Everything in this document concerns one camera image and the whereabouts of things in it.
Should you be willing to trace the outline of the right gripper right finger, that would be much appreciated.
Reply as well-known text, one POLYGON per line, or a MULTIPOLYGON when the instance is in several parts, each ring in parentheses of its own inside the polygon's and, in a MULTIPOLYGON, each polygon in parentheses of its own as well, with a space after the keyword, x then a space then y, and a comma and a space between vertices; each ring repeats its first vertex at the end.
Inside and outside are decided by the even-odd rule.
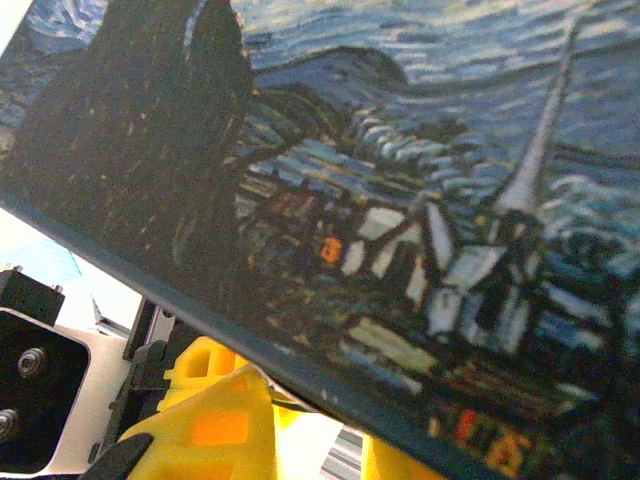
POLYGON ((362 478, 428 480, 435 478, 435 471, 385 441, 365 434, 362 444, 362 478))

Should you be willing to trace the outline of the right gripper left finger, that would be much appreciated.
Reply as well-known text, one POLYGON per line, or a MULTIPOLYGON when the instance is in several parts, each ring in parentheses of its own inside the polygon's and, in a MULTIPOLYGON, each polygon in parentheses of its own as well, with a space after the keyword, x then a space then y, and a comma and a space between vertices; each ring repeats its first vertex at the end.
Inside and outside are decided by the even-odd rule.
POLYGON ((154 415, 127 429, 89 469, 92 479, 274 479, 274 411, 263 376, 209 337, 164 374, 154 415))

